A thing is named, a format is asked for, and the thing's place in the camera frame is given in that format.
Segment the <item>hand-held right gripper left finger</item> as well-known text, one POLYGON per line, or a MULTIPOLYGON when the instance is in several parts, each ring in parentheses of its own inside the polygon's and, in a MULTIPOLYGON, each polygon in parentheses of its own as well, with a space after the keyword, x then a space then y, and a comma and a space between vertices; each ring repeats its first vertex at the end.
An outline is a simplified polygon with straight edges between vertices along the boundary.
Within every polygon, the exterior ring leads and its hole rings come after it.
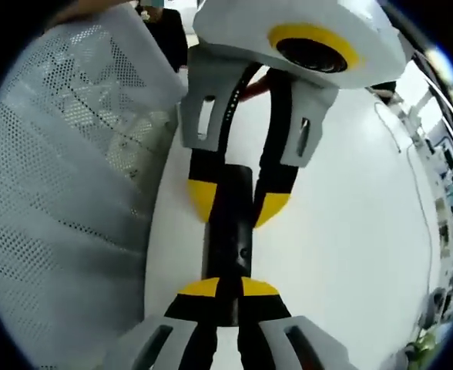
POLYGON ((218 277, 180 290, 163 316, 150 316, 116 344, 118 369, 209 369, 217 349, 218 277))

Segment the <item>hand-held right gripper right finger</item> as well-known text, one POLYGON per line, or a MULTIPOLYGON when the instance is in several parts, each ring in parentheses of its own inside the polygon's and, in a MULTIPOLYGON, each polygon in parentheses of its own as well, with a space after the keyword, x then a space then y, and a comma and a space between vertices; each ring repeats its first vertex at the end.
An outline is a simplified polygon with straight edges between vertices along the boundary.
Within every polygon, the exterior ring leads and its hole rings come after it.
POLYGON ((241 278, 237 348, 245 369, 351 369, 347 348, 305 316, 293 316, 272 285, 241 278))

